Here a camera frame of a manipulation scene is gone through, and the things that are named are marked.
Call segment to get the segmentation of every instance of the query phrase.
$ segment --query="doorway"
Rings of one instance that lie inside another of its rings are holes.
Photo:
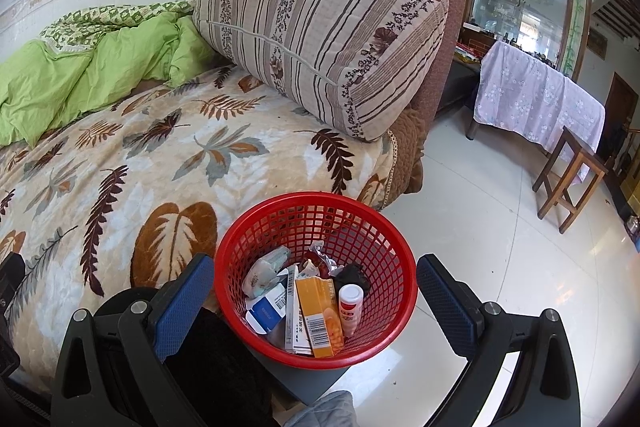
[[[638,94],[619,74],[614,73],[609,96],[604,105],[605,116],[602,137],[611,138],[611,135],[622,127],[627,118],[630,120],[636,110],[636,104],[638,104]]]
[[[626,135],[622,132],[622,125],[625,121],[631,121],[637,104],[638,94],[619,74],[614,73],[609,96],[604,105],[604,126],[597,151],[598,156],[604,161],[622,145],[618,143]]]

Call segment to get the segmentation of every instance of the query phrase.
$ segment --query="floor tile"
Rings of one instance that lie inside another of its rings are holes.
[[[598,283],[632,315],[640,316],[640,253],[626,233],[606,185],[585,207],[593,237]]]
[[[598,427],[600,424],[599,420],[589,418],[588,416],[582,415],[580,420],[580,427]]]
[[[424,185],[383,211],[419,259],[433,252],[482,301],[495,300],[507,268],[516,213],[425,156]],[[418,306],[431,314],[424,298]]]
[[[350,391],[363,427],[418,427],[447,396],[465,363],[437,322],[415,309],[390,346],[351,367],[327,392]]]
[[[538,219],[538,210],[546,201],[546,190],[542,186],[537,192],[534,192],[531,187],[545,166],[546,158],[535,145],[524,139],[522,140],[524,143],[522,154],[524,169],[522,172],[518,217],[538,230],[595,279],[596,264],[593,255],[593,240],[591,238],[590,222],[585,216],[590,204],[587,204],[587,207],[564,233],[560,233],[558,227],[569,215],[569,212],[561,205],[553,206],[543,219]],[[569,190],[572,199],[576,193],[581,194],[585,190],[586,184],[586,182],[579,184]]]
[[[471,117],[471,111],[463,107],[438,119],[429,131],[424,154],[517,212],[522,172],[520,137],[482,126],[476,139],[468,140],[465,130]]]
[[[640,360],[639,337],[638,316],[601,291],[591,381],[581,401],[586,416],[600,421],[616,402]]]
[[[473,427],[487,427],[493,421],[510,381],[511,373],[506,369],[501,369],[498,378],[495,379],[494,387],[486,399],[484,407],[482,407]]]
[[[556,309],[566,330],[580,397],[590,379],[598,321],[597,283],[551,241],[518,219],[511,260],[498,302],[510,313]]]
[[[504,362],[502,363],[502,368],[506,369],[510,373],[516,368],[516,363],[518,363],[518,357],[520,356],[520,352],[517,353],[507,353],[507,356],[504,357]]]

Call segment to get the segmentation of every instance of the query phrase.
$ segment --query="blanket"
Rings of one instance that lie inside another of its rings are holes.
[[[33,150],[5,147],[0,262],[10,251],[26,262],[5,313],[23,370],[46,391],[75,310],[159,287],[199,251],[215,256],[267,198],[324,190],[382,208],[397,150],[391,132],[345,136],[238,67],[115,103]]]
[[[78,10],[0,64],[0,146],[34,147],[47,130],[127,96],[140,80],[177,87],[211,67],[215,52],[188,1]]]

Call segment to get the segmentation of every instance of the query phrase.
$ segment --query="wooden stool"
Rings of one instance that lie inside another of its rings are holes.
[[[564,144],[567,144],[569,147],[571,147],[572,151],[574,152],[574,158],[571,160],[571,163],[569,163],[566,171],[564,171],[564,174],[559,179],[556,187],[552,190],[551,183],[549,183],[549,175],[555,176],[555,174],[551,172],[551,168],[554,166],[554,163],[556,163],[556,160],[558,159],[558,156],[560,155]],[[569,188],[569,185],[571,184],[573,179],[576,177],[578,171],[580,170],[580,167],[582,167],[582,164],[587,165],[593,171],[594,177],[587,187],[587,190],[585,190],[584,194],[580,198],[580,201],[578,201],[577,206],[574,206],[574,204],[571,202],[571,197],[569,197],[569,192],[567,191],[567,189]],[[560,233],[564,233],[564,231],[569,228],[572,222],[574,222],[575,218],[578,217],[580,211],[584,208],[585,204],[587,204],[587,201],[589,201],[589,198],[593,194],[593,191],[598,185],[598,182],[602,178],[604,178],[604,175],[606,173],[607,168],[595,157],[593,150],[591,150],[591,147],[586,142],[575,136],[575,134],[565,126],[560,139],[558,140],[556,148],[554,149],[551,156],[549,156],[549,160],[546,162],[545,168],[542,169],[542,172],[540,172],[540,176],[538,176],[538,179],[533,184],[533,191],[537,192],[540,188],[540,185],[544,183],[546,193],[548,194],[545,204],[543,204],[542,208],[540,208],[540,210],[538,211],[538,219],[542,219],[543,217],[545,217],[546,213],[548,213],[552,206],[560,203],[569,211],[569,217],[564,220],[564,223],[562,223],[562,225],[560,225],[558,229],[560,230]]]

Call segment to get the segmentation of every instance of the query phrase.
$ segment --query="red basket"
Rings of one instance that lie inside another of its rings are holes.
[[[324,253],[338,264],[361,264],[371,283],[355,334],[339,354],[325,359],[287,353],[256,334],[244,319],[241,289],[258,257],[285,245],[297,263],[316,239],[324,240]],[[373,357],[402,331],[418,295],[414,256],[396,227],[368,206],[327,192],[283,194],[242,214],[218,248],[214,287],[229,325],[245,343],[303,369],[337,369]]]

